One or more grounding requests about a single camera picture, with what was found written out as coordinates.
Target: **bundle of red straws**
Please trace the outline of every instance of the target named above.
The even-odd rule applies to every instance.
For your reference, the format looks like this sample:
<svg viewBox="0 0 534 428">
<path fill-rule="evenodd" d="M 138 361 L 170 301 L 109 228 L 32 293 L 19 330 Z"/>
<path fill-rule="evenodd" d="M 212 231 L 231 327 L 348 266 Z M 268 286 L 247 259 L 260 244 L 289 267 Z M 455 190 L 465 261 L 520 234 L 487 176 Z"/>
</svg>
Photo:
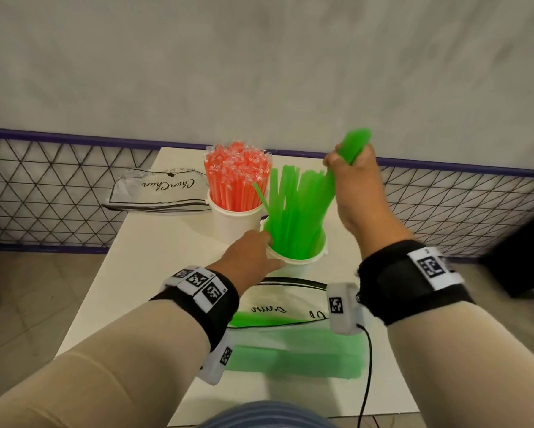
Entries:
<svg viewBox="0 0 534 428">
<path fill-rule="evenodd" d="M 265 194 L 271 165 L 269 153 L 244 143 L 208 147 L 204 166 L 212 201 L 232 212 L 257 208 L 261 200 L 253 184 L 257 183 Z"/>
</svg>

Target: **white plastic container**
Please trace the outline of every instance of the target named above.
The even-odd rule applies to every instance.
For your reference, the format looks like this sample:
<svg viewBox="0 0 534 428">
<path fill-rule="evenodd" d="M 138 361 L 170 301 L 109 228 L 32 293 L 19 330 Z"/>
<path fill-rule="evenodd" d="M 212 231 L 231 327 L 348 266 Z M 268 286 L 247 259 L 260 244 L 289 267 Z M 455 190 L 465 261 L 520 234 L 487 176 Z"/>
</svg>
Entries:
<svg viewBox="0 0 534 428">
<path fill-rule="evenodd" d="M 206 203 L 212 208 L 212 219 L 216 237 L 223 243 L 231 245 L 248 230 L 259 230 L 263 204 L 248 212 L 230 212 L 214 203 L 209 196 Z"/>
<path fill-rule="evenodd" d="M 265 223 L 267 222 L 267 219 L 264 219 L 261 221 L 261 230 L 263 230 L 263 227 L 265 226 Z M 267 256 L 272 259 L 282 259 L 285 261 L 285 267 L 283 267 L 280 270 L 277 270 L 276 272 L 273 272 L 270 274 L 270 276 L 285 276 L 285 277 L 291 277 L 291 278 L 299 278 L 303 273 L 305 273 L 306 268 L 309 264 L 313 264 L 314 262 L 317 262 L 319 259 L 324 257 L 328 254 L 328 242 L 326 238 L 326 233 L 324 230 L 322 232 L 325 235 L 325 244 L 322 246 L 322 249 L 320 252 L 312 257 L 311 259 L 288 259 L 287 257 L 284 257 L 277 252 L 273 251 L 270 246 L 267 246 Z"/>
</svg>

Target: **hand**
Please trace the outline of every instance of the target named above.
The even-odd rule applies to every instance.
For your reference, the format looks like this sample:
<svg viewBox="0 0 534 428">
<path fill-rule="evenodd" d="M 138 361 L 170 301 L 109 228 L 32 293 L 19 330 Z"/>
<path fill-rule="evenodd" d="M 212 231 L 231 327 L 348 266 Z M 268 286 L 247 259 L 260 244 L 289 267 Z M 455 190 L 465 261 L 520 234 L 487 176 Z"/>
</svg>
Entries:
<svg viewBox="0 0 534 428">
<path fill-rule="evenodd" d="M 241 297 L 247 289 L 259 284 L 268 273 L 285 266 L 282 259 L 267 258 L 266 248 L 272 242 L 267 231 L 249 230 L 228 247 L 219 261 L 206 269 L 225 275 Z"/>
<path fill-rule="evenodd" d="M 412 238 L 388 207 L 372 145 L 364 147 L 352 166 L 336 152 L 339 148 L 340 144 L 325 156 L 323 163 L 334 173 L 338 215 L 356 237 L 362 257 Z"/>
</svg>

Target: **black wrist strap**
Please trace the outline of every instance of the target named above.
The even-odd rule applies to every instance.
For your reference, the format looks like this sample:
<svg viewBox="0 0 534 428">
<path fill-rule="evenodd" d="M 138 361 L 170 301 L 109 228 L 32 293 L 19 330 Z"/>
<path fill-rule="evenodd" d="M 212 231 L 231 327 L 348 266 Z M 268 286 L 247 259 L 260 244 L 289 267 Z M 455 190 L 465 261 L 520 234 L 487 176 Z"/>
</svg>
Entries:
<svg viewBox="0 0 534 428">
<path fill-rule="evenodd" d="M 439 267 L 437 276 L 446 274 L 456 282 L 440 289 L 434 288 L 431 280 L 408 256 L 425 247 L 415 240 L 404 240 L 375 252 L 358 269 L 359 301 L 386 326 L 456 302 L 473 303 L 461 276 L 443 264 L 433 252 L 435 249 L 428 248 L 432 251 L 432 260 Z"/>
<path fill-rule="evenodd" d="M 207 312 L 202 310 L 194 298 L 206 291 L 208 283 L 202 285 L 194 295 L 186 294 L 177 285 L 166 285 L 164 290 L 150 300 L 169 299 L 176 302 L 181 309 L 190 314 L 204 329 L 209 339 L 210 351 L 213 351 L 225 334 L 228 323 L 232 320 L 237 309 L 239 309 L 239 294 L 226 276 L 213 270 L 210 270 L 210 272 L 221 280 L 227 291 L 214 302 Z"/>
</svg>

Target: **tabletop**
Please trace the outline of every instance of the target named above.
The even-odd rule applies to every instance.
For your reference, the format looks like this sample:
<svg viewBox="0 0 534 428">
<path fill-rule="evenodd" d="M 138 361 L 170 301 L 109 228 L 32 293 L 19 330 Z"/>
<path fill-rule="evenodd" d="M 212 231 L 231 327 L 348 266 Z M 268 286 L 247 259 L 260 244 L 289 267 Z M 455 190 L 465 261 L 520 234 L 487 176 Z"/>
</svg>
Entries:
<svg viewBox="0 0 534 428">
<path fill-rule="evenodd" d="M 204 172 L 204 150 L 162 148 L 153 171 L 194 168 Z M 323 169 L 313 158 L 273 156 L 273 166 Z M 342 226 L 333 201 L 323 227 L 328 254 L 306 269 L 305 279 L 332 284 L 355 282 L 360 254 Z M 188 264 L 210 264 L 227 245 L 213 237 L 211 213 L 169 216 L 130 212 L 71 324 L 59 353 L 156 295 L 162 282 Z M 390 347 L 384 325 L 364 309 L 372 338 L 374 368 L 365 414 L 418 411 Z M 170 426 L 200 424 L 222 410 L 262 399 L 292 402 L 325 417 L 354 416 L 360 411 L 367 372 L 361 378 L 269 378 L 261 373 L 226 371 L 216 386 L 196 378 Z"/>
</svg>

